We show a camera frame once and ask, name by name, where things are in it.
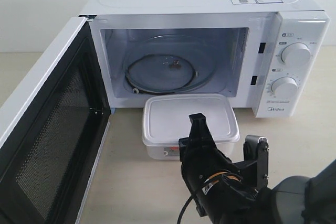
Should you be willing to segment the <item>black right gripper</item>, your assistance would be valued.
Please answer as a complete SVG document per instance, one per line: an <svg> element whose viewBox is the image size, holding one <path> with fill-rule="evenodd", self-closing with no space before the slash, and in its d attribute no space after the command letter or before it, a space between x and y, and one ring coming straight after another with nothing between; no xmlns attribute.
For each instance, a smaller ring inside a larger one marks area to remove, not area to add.
<svg viewBox="0 0 336 224"><path fill-rule="evenodd" d="M190 134L179 140L181 175L190 197L178 223L193 201L200 217L211 223L254 223L260 190L244 183L238 167L220 151L202 113L189 115Z"/></svg>

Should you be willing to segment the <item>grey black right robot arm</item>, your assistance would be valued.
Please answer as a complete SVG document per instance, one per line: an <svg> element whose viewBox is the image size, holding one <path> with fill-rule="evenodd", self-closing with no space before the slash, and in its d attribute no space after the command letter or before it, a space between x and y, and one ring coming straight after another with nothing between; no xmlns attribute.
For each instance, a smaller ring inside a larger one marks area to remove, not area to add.
<svg viewBox="0 0 336 224"><path fill-rule="evenodd" d="M212 223L335 223L335 163L269 188L266 138L246 136L244 159L234 163L216 146L205 115L189 118L189 136L179 139L181 175L199 216Z"/></svg>

